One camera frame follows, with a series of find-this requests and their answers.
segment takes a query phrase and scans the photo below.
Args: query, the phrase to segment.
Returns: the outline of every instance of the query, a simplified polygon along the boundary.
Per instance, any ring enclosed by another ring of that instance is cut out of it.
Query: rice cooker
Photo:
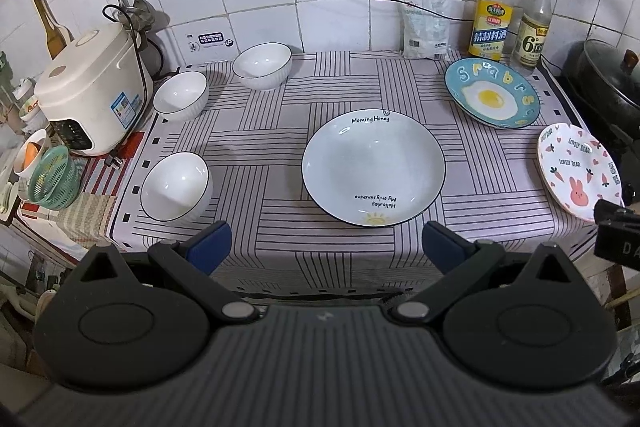
[[[99,156],[121,142],[148,105],[153,83],[144,64],[142,70],[145,84],[133,38],[122,24],[110,23],[71,42],[42,73],[34,93],[69,149]]]

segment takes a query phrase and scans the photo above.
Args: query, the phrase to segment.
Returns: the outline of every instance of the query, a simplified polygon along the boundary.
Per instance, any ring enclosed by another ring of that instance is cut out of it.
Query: cloth
[[[491,238],[530,251],[558,241],[574,257],[593,241],[594,227],[565,213],[543,187],[536,142],[548,124],[582,122],[548,71],[530,78],[542,113],[512,131],[468,117],[450,97],[450,62],[404,60],[398,53],[332,52],[294,56],[286,84],[269,92],[234,81],[231,62],[190,66],[210,83],[206,108],[193,121],[154,117],[130,177],[111,214],[108,237],[126,251],[160,239],[184,241],[216,220],[234,234],[231,254],[213,273],[228,288],[271,295],[370,293],[428,285],[441,274],[422,254],[420,235],[436,220],[469,240]],[[384,108],[424,124],[446,156],[441,194],[425,213],[394,227],[364,229],[322,211],[302,182],[309,139],[332,118]],[[204,215],[180,228],[150,219],[140,189],[162,158],[192,151],[213,176]]]
[[[48,210],[27,201],[28,184],[18,182],[22,204],[18,215],[23,221],[54,246],[79,261],[89,248],[97,243],[108,243],[106,233],[111,212],[116,204],[120,184],[129,175],[132,159],[138,152],[144,133],[132,133],[122,150],[123,165],[119,171],[104,164],[104,156],[84,158],[72,156],[81,173],[80,192],[68,207]]]

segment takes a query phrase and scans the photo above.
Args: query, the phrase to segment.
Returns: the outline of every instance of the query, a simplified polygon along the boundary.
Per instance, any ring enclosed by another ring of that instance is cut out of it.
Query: plastic bag
[[[436,13],[449,16],[451,0],[406,0]],[[423,10],[403,5],[404,58],[434,58],[444,60],[449,57],[449,20]]]

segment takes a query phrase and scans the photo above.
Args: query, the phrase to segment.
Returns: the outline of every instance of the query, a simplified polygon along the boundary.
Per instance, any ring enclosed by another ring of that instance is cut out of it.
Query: wooden spatula
[[[65,39],[63,39],[62,34],[57,28],[51,26],[42,0],[33,0],[33,3],[36,5],[36,10],[40,15],[40,19],[47,33],[47,49],[49,50],[49,55],[51,55],[51,58],[56,58],[66,47]]]

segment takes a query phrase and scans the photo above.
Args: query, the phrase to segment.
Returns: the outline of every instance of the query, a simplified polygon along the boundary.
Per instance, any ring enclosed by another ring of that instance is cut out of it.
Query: rice cooker control panel
[[[85,151],[94,148],[94,143],[76,120],[53,120],[50,124],[69,149]]]

